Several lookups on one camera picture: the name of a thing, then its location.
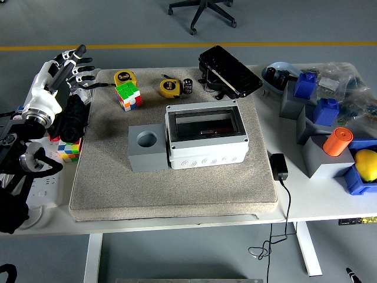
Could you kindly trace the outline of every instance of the electrical junction box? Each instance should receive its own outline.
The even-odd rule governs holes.
[[[165,121],[173,169],[240,163],[249,151],[236,100],[167,106]]]

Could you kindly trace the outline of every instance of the power strip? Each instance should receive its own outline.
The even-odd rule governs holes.
[[[339,219],[339,226],[344,225],[355,225],[355,224],[370,224],[370,223],[377,223],[377,216],[376,217],[359,217],[359,218],[345,218]]]
[[[34,141],[42,144],[47,157],[64,164],[64,161],[57,153],[59,146],[58,141],[50,141],[48,137]],[[51,168],[51,166],[45,164],[42,168],[42,171],[49,168]],[[55,175],[34,179],[28,199],[26,201],[29,209],[40,208],[41,206],[43,206],[44,208],[55,208],[61,204],[63,197],[63,171],[64,168]]]

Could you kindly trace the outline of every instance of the orange cylinder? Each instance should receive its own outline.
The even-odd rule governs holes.
[[[339,156],[353,140],[353,134],[346,128],[336,128],[325,141],[322,148],[328,155]]]

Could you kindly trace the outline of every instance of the yellow ball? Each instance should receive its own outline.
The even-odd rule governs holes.
[[[355,154],[355,166],[361,179],[371,182],[377,179],[377,152],[362,149]]]

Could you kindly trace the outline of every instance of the capacitor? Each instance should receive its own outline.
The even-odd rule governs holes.
[[[193,80],[191,78],[185,78],[183,80],[183,93],[190,94],[193,92]]]
[[[276,73],[276,69],[275,68],[273,68],[273,67],[267,68],[266,73],[264,75],[264,79],[268,83],[272,84],[273,77],[275,76],[275,73]]]

